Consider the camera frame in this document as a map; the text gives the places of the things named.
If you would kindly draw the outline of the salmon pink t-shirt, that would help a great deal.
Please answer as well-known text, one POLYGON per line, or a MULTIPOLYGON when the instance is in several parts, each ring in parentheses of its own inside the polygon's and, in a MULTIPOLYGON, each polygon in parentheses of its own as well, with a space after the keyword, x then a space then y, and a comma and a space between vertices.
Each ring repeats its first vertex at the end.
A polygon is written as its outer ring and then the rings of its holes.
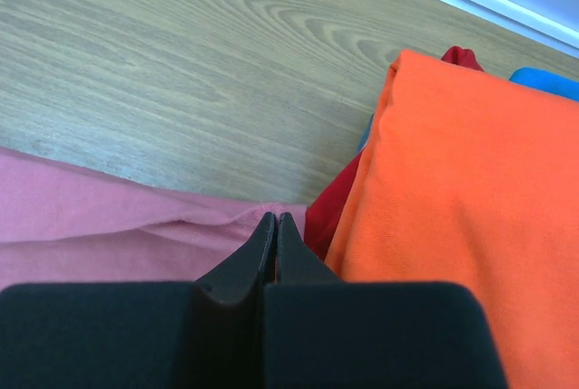
POLYGON ((1 284, 196 280, 266 213, 302 226, 306 208, 158 189, 3 149, 1 284))

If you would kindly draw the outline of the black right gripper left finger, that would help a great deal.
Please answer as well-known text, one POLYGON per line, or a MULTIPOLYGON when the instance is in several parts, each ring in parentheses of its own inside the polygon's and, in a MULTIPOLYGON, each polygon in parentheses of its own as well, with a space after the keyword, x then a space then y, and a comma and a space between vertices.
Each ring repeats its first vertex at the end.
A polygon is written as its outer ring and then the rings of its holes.
POLYGON ((239 249, 195 282, 213 302, 236 306, 273 279, 275 214, 262 216, 239 249))

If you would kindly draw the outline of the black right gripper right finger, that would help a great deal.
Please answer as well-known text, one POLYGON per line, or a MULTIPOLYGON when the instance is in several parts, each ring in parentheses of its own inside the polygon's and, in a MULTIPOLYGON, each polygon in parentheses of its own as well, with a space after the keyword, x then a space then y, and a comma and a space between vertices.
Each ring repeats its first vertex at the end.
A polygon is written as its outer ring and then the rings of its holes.
POLYGON ((280 217, 275 278, 279 284, 343 283, 303 242, 290 213, 280 217))

